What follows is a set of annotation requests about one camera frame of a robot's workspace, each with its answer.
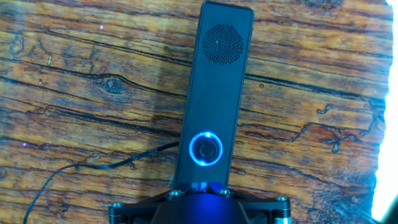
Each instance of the glowing blue light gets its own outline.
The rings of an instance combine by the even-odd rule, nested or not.
[[[218,145],[218,156],[215,160],[213,160],[211,162],[200,161],[193,153],[193,147],[195,146],[196,141],[200,137],[205,137],[205,138],[209,138],[209,139],[216,141],[216,143]],[[203,167],[211,166],[211,165],[215,164],[216,162],[218,162],[219,159],[221,159],[221,156],[223,155],[223,144],[221,143],[221,140],[218,138],[218,136],[216,134],[209,132],[209,131],[201,132],[201,133],[196,134],[189,142],[189,155],[191,156],[193,161],[196,162],[199,166],[203,166]]]

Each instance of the wood knot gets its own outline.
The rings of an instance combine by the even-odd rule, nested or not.
[[[124,90],[124,86],[121,83],[121,81],[115,79],[115,78],[110,78],[105,81],[105,90],[109,93],[113,94],[122,94]]]
[[[343,3],[344,0],[299,0],[311,7],[319,7],[323,9],[333,9]]]
[[[0,180],[4,180],[7,177],[7,171],[4,167],[0,167]]]

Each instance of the wood grain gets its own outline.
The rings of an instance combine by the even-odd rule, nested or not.
[[[256,18],[231,187],[292,199],[293,223],[369,223],[392,62],[383,0],[223,1]],[[0,1],[0,222],[46,178],[177,141],[201,1]],[[164,192],[177,149],[68,169],[31,223],[106,223]]]

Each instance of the black cable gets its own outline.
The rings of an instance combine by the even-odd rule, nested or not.
[[[29,205],[29,207],[27,208],[26,213],[25,213],[24,224],[26,224],[27,218],[29,217],[29,213],[30,213],[30,211],[32,210],[33,206],[35,205],[35,203],[36,203],[37,199],[39,198],[40,194],[43,192],[45,186],[47,186],[47,184],[51,181],[51,179],[52,179],[55,175],[59,174],[62,170],[67,169],[67,168],[71,168],[71,167],[75,167],[76,169],[77,169],[78,167],[87,167],[87,168],[91,168],[91,169],[115,169],[115,168],[117,168],[117,167],[120,167],[120,166],[123,166],[123,165],[126,165],[126,164],[130,164],[132,161],[135,161],[135,160],[140,159],[140,158],[142,158],[142,157],[150,156],[150,155],[153,155],[153,154],[155,154],[155,153],[157,153],[157,152],[161,152],[161,151],[163,151],[163,150],[165,150],[165,149],[168,149],[168,148],[171,148],[171,147],[174,147],[174,146],[178,146],[178,144],[179,144],[179,142],[173,142],[173,143],[170,143],[170,144],[166,144],[166,145],[164,145],[164,146],[160,146],[160,147],[157,147],[157,148],[155,148],[155,149],[151,149],[151,150],[148,150],[148,151],[146,151],[146,152],[142,152],[142,153],[140,153],[140,154],[138,154],[138,155],[135,155],[135,156],[133,156],[133,157],[131,157],[131,158],[129,158],[129,159],[126,159],[126,160],[123,160],[123,161],[121,161],[121,162],[117,162],[117,163],[111,164],[111,165],[93,166],[93,165],[88,165],[88,164],[73,164],[73,165],[69,165],[69,166],[62,167],[61,169],[55,171],[55,172],[47,179],[47,181],[44,183],[43,187],[39,190],[39,192],[37,193],[36,197],[33,199],[32,203],[30,203],[30,205]]]

